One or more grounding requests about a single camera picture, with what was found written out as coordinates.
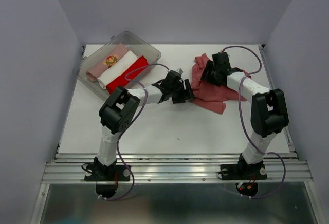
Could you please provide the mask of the dusty red t shirt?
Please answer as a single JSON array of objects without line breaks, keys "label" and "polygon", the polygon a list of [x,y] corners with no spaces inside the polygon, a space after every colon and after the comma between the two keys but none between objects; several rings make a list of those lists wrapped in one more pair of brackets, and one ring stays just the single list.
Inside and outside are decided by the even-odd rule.
[{"label": "dusty red t shirt", "polygon": [[205,53],[201,56],[196,56],[194,59],[195,64],[191,70],[191,89],[195,99],[192,100],[192,103],[222,115],[226,108],[225,101],[237,101],[238,93],[225,86],[218,87],[204,80],[201,80],[202,73],[206,67],[206,63],[209,60],[210,59]]}]

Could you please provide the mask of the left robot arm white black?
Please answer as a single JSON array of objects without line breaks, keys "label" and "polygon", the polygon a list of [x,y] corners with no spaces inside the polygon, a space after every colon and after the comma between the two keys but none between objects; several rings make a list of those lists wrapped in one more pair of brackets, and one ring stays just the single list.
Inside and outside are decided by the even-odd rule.
[{"label": "left robot arm white black", "polygon": [[82,167],[85,181],[129,181],[131,166],[119,153],[119,141],[148,104],[160,104],[167,100],[184,103],[195,98],[189,80],[183,80],[180,72],[170,70],[166,77],[140,89],[117,87],[99,110],[102,136],[100,148],[94,160]]}]

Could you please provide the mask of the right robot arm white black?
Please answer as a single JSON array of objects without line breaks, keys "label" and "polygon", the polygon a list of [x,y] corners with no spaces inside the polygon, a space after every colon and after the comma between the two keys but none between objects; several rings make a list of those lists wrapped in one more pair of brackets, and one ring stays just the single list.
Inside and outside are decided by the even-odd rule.
[{"label": "right robot arm white black", "polygon": [[251,104],[252,134],[247,137],[249,143],[236,164],[220,166],[220,178],[267,179],[264,156],[271,141],[289,123],[283,91],[262,86],[241,69],[231,67],[229,55],[225,52],[212,55],[202,73],[202,80],[232,89],[238,93],[239,98],[245,98]]}]

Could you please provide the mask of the red rolled t shirt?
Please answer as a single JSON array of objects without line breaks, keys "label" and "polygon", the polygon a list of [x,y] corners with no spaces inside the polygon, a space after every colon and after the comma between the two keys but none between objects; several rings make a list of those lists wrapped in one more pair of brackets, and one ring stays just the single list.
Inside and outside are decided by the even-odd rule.
[{"label": "red rolled t shirt", "polygon": [[149,64],[145,56],[140,56],[126,71],[109,82],[106,85],[106,90],[112,94],[117,87],[125,87],[130,81],[137,78],[147,66]]}]

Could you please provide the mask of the clear plastic storage bin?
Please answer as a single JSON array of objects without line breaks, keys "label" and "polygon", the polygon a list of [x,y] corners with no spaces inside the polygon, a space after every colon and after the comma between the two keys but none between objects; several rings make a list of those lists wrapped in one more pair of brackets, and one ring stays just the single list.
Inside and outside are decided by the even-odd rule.
[{"label": "clear plastic storage bin", "polygon": [[110,42],[84,57],[74,68],[77,78],[100,99],[106,100],[106,86],[121,76],[137,60],[144,57],[149,65],[156,63],[161,53],[131,32],[123,32]]}]

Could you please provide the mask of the white rolled t shirt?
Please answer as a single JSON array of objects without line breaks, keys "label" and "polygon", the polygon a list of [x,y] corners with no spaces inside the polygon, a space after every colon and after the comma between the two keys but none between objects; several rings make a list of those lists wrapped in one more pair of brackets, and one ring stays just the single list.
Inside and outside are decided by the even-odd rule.
[{"label": "white rolled t shirt", "polygon": [[138,57],[131,51],[127,52],[117,63],[107,69],[97,81],[102,89],[106,89],[107,84],[122,75],[133,63],[137,61]]}]

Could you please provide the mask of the pink rolled mario t shirt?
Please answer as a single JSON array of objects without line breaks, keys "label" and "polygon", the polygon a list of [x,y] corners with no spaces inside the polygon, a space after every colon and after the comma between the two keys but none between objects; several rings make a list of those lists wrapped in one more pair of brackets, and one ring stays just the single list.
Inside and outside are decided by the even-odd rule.
[{"label": "pink rolled mario t shirt", "polygon": [[129,50],[123,45],[117,45],[104,59],[100,60],[96,65],[91,67],[86,75],[92,82],[97,81],[107,69],[117,63]]}]

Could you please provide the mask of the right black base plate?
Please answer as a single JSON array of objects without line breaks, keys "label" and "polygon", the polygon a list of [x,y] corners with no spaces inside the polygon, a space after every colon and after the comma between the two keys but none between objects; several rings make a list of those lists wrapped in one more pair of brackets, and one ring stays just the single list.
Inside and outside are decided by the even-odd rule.
[{"label": "right black base plate", "polygon": [[219,173],[222,180],[247,181],[250,179],[266,180],[267,173],[263,163],[257,164],[222,164]]}]

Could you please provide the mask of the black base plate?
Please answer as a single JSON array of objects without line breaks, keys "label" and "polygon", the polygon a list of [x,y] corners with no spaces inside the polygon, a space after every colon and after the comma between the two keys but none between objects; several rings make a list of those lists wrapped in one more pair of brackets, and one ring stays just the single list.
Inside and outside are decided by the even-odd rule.
[{"label": "black base plate", "polygon": [[84,180],[86,182],[129,182],[131,173],[124,165],[110,165],[103,167],[102,165],[96,166],[92,163],[84,163],[81,165],[84,171]]},{"label": "black base plate", "polygon": [[222,180],[247,181],[250,179],[266,180],[267,173],[263,163],[257,164],[222,164],[219,173]]}]

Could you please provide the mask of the aluminium frame rail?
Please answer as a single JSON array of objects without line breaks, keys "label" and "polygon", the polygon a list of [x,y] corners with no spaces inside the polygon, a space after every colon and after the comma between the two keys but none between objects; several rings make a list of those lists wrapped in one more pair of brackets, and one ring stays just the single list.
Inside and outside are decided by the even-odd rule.
[{"label": "aluminium frame rail", "polygon": [[[124,154],[123,158],[132,167],[137,184],[155,183],[220,183],[217,174],[221,164],[235,164],[237,154]],[[286,167],[285,182],[312,182],[308,163],[300,161],[295,152],[282,156],[282,163],[275,156],[264,159],[268,179],[280,182],[283,167]],[[46,164],[42,183],[85,183],[83,163],[92,161],[91,154],[58,154]]]}]

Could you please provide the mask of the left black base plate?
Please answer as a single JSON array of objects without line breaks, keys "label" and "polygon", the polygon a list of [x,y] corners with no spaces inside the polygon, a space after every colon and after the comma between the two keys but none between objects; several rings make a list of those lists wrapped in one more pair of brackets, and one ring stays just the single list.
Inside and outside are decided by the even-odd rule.
[{"label": "left black base plate", "polygon": [[86,182],[129,182],[131,173],[124,165],[110,165],[103,167],[102,165],[96,166],[92,163],[84,163],[81,165],[84,171],[84,180]]}]

